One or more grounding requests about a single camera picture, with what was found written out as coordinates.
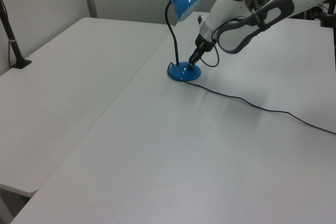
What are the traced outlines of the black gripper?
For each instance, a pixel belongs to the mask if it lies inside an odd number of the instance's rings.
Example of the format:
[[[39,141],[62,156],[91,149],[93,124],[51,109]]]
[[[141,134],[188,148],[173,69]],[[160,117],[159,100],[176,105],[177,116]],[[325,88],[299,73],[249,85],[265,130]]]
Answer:
[[[201,34],[197,35],[195,45],[196,49],[188,60],[189,69],[194,69],[196,63],[202,58],[203,54],[205,52],[210,52],[213,49],[213,43],[203,38]]]

